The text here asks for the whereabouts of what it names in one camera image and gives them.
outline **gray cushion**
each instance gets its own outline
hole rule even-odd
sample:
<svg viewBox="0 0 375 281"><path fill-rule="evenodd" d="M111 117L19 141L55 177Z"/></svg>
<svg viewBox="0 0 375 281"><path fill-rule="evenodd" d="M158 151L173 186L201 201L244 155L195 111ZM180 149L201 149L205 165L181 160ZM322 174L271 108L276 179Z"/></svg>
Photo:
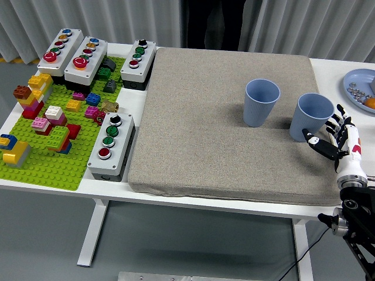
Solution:
<svg viewBox="0 0 375 281"><path fill-rule="evenodd" d="M243 122L246 84L272 80L281 98L265 124ZM304 56L161 48L156 53L128 182L137 192L337 205L333 162L289 136L297 99L318 92ZM320 137L328 139L321 129Z"/></svg>

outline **table leg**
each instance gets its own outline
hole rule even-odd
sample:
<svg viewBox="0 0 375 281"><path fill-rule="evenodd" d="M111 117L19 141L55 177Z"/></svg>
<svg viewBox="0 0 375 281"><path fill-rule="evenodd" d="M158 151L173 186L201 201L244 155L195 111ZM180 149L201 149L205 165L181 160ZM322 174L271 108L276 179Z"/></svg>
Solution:
<svg viewBox="0 0 375 281"><path fill-rule="evenodd" d="M306 233L307 220L296 220L293 219L293 230L294 230L294 242L296 249L297 260L309 248L309 243ZM308 252L305 257L298 263L298 273L300 281L311 281L313 280L310 253Z"/></svg>
<svg viewBox="0 0 375 281"><path fill-rule="evenodd" d="M94 201L95 209L77 262L77 265L84 267L90 267L91 261L93 260L96 243L98 242L101 226L109 203L109 200L94 199Z"/></svg>

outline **white curtain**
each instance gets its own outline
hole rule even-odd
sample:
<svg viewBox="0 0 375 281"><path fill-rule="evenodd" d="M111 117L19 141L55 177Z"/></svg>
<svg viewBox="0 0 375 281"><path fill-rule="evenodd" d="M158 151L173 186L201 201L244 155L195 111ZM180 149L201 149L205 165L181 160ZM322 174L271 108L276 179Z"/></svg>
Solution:
<svg viewBox="0 0 375 281"><path fill-rule="evenodd" d="M61 28L112 43L146 38L181 47L181 1L0 0L0 54L25 63L43 57Z"/></svg>
<svg viewBox="0 0 375 281"><path fill-rule="evenodd" d="M374 0L247 0L243 19L239 51L375 62ZM114 43L146 38L186 47L188 0L0 0L6 61L41 58L61 28ZM207 25L209 49L220 48L223 30L218 1Z"/></svg>
<svg viewBox="0 0 375 281"><path fill-rule="evenodd" d="M249 52L375 62L374 0L263 0Z"/></svg>

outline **person's leg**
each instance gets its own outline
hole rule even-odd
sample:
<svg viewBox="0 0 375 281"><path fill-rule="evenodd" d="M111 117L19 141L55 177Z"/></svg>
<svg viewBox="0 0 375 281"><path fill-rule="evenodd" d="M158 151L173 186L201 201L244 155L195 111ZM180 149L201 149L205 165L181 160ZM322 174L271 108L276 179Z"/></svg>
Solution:
<svg viewBox="0 0 375 281"><path fill-rule="evenodd" d="M207 19L213 9L215 0L189 0L189 23L187 26L187 47L205 49L204 38L207 30Z"/></svg>
<svg viewBox="0 0 375 281"><path fill-rule="evenodd" d="M225 25L222 50L238 50L245 2L246 0L221 0Z"/></svg>

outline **blue plate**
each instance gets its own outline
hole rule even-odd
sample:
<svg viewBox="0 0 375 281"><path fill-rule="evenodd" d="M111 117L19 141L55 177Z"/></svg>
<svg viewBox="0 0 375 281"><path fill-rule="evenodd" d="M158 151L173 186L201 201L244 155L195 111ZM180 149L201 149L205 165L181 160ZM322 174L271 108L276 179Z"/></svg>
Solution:
<svg viewBox="0 0 375 281"><path fill-rule="evenodd" d="M347 97L351 100L352 103L357 105L358 107L375 113L375 109L369 108L363 105L361 102L358 102L354 99L354 96L350 92L348 92L348 88L350 87L350 83L356 83L356 86L353 87L354 89L358 89L361 92L364 92L366 95L372 95L375 98L374 92L370 87L371 82L375 78L375 70L372 69L355 69L348 72L344 77L344 89Z"/></svg>

